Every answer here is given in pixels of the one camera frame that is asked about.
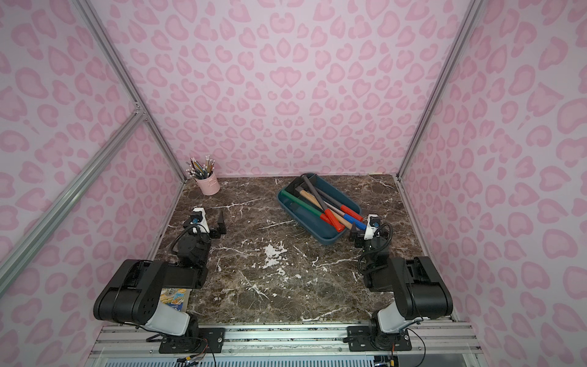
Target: pink spot pattern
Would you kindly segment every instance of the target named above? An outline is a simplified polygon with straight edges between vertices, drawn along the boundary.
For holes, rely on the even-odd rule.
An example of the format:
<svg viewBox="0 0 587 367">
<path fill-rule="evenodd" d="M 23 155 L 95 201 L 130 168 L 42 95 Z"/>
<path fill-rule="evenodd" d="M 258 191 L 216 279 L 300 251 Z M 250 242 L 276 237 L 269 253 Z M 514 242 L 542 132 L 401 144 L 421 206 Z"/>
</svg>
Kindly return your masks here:
<svg viewBox="0 0 587 367">
<path fill-rule="evenodd" d="M 396 172 L 468 5 L 93 3 L 181 164 L 222 176 Z"/>
<path fill-rule="evenodd" d="M 587 363 L 579 3 L 488 3 L 404 181 L 456 310 L 494 367 Z"/>
<path fill-rule="evenodd" d="M 133 107 L 68 1 L 0 14 L 3 262 Z"/>
<path fill-rule="evenodd" d="M 147 255 L 180 185 L 139 126 L 0 299 L 0 365 L 83 362 L 102 327 L 92 314 L 97 295 L 124 259 Z"/>
</svg>

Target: blue handle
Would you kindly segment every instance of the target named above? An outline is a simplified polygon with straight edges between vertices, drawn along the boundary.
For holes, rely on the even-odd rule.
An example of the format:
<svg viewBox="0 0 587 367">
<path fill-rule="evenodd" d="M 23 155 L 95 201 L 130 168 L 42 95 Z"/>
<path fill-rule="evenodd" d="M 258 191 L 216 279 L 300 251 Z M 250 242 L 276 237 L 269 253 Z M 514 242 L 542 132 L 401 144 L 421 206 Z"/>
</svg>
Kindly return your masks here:
<svg viewBox="0 0 587 367">
<path fill-rule="evenodd" d="M 360 229 L 360 230 L 362 230 L 362 231 L 364 231 L 364 230 L 367 229 L 367 225 L 366 224 L 364 224 L 363 222 L 358 221 L 356 218 L 353 218 L 353 217 L 351 217 L 350 215 L 348 215 L 346 213 L 345 213 L 345 215 L 343 215 L 343 218 L 346 219 L 346 220 L 348 220 L 349 223 L 351 223 L 351 224 L 355 223 L 356 226 L 357 226 L 357 228 Z"/>
</svg>

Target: green handle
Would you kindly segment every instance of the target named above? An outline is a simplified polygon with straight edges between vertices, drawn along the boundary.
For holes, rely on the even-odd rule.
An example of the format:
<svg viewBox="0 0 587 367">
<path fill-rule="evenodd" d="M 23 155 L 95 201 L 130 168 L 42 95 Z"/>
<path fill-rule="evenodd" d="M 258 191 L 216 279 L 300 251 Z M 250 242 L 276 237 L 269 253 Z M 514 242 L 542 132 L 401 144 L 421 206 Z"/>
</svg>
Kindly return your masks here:
<svg viewBox="0 0 587 367">
<path fill-rule="evenodd" d="M 290 199 L 291 201 L 293 201 L 297 205 L 308 209 L 312 214 L 314 214 L 318 217 L 322 215 L 322 212 L 320 212 L 318 209 L 312 207 L 310 204 L 307 204 L 304 201 L 300 200 L 299 198 L 293 196 L 289 192 L 287 192 L 285 190 L 281 190 L 279 193 L 282 194 L 283 196 L 285 196 L 286 198 Z"/>
</svg>

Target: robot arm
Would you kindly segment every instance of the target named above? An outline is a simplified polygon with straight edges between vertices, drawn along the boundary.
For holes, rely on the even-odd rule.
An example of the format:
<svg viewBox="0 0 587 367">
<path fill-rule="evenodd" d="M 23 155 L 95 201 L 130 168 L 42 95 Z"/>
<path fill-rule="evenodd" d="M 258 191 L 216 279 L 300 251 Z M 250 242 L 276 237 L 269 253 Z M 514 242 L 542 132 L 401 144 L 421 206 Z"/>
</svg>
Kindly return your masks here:
<svg viewBox="0 0 587 367">
<path fill-rule="evenodd" d="M 367 219 L 366 231 L 354 226 L 351 229 L 350 239 L 355 247 L 363 248 L 358 267 L 365 286 L 371 292 L 393 291 L 395 298 L 388 307 L 374 314 L 369 330 L 348 328 L 347 342 L 351 351 L 391 350 L 393 345 L 396 350 L 411 350 L 405 334 L 408 326 L 447 316 L 453 311 L 452 297 L 429 257 L 412 260 L 389 257 L 392 235 L 391 226 L 382 224 L 374 214 Z M 357 345 L 367 345 L 367 349 Z"/>
<path fill-rule="evenodd" d="M 226 226 L 222 212 L 217 228 L 210 229 L 204 209 L 195 208 L 184 223 L 184 231 L 169 246 L 178 263 L 125 260 L 96 299 L 94 316 L 167 336 L 192 338 L 189 342 L 199 345 L 197 318 L 165 305 L 159 298 L 163 288 L 201 288 L 208 274 L 211 239 L 223 234 Z"/>
</svg>

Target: red handle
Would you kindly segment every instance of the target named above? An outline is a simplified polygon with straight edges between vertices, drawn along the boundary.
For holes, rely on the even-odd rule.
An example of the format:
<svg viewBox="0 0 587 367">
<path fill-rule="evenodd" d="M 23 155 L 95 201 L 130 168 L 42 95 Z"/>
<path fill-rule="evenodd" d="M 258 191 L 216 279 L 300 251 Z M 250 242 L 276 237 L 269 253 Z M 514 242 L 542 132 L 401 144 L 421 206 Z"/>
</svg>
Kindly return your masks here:
<svg viewBox="0 0 587 367">
<path fill-rule="evenodd" d="M 357 219 L 360 222 L 363 221 L 363 217 L 361 217 L 360 215 L 355 213 L 351 208 L 349 208 L 346 205 L 341 206 L 340 210 L 344 211 L 346 214 L 350 215 L 351 217 L 353 217 L 354 219 Z"/>
<path fill-rule="evenodd" d="M 324 211 L 324 215 L 326 215 L 326 217 L 328 219 L 330 219 L 330 222 L 332 223 L 332 225 L 336 228 L 337 232 L 342 232 L 345 230 L 345 226 L 342 225 L 338 220 L 336 220 L 334 214 L 332 214 L 332 211 L 330 209 L 326 209 Z"/>
<path fill-rule="evenodd" d="M 332 225 L 332 223 L 330 222 L 330 219 L 328 219 L 327 216 L 325 216 L 324 214 L 320 214 L 320 219 L 322 219 L 323 221 L 325 221 L 326 223 Z"/>
</svg>

